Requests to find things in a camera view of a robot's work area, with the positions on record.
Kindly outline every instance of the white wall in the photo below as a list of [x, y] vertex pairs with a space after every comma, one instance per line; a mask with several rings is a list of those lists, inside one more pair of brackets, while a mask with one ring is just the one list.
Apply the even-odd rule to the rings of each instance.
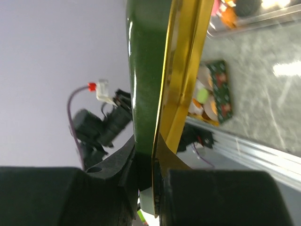
[[[69, 93], [107, 78], [129, 91], [123, 0], [0, 2], [0, 165], [80, 166], [66, 115]], [[100, 115], [89, 92], [74, 99]], [[118, 139], [132, 135], [130, 125]]]

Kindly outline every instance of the red connector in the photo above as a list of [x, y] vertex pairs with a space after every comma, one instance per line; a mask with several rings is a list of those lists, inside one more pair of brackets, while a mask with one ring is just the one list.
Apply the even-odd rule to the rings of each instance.
[[96, 83], [95, 82], [89, 82], [88, 86], [89, 86], [89, 91], [90, 92], [96, 91]]

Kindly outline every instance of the white object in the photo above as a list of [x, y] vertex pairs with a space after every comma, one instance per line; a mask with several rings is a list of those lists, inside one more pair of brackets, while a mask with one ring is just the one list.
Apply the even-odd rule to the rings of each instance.
[[115, 105], [113, 99], [109, 97], [109, 82], [107, 79], [100, 79], [96, 86], [96, 98], [99, 101]]

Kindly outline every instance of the metal tray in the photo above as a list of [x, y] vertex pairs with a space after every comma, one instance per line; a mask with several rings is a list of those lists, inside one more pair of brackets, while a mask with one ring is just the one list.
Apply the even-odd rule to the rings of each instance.
[[295, 23], [301, 20], [301, 0], [291, 0], [286, 8], [260, 8], [254, 16], [238, 18], [236, 28], [225, 26], [218, 16], [212, 16], [207, 30], [208, 37], [220, 37], [268, 26]]

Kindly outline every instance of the marble table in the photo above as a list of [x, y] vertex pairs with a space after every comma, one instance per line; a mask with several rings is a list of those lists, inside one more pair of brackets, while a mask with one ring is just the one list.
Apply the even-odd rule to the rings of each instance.
[[207, 38], [228, 64], [234, 116], [221, 128], [301, 156], [301, 24]]

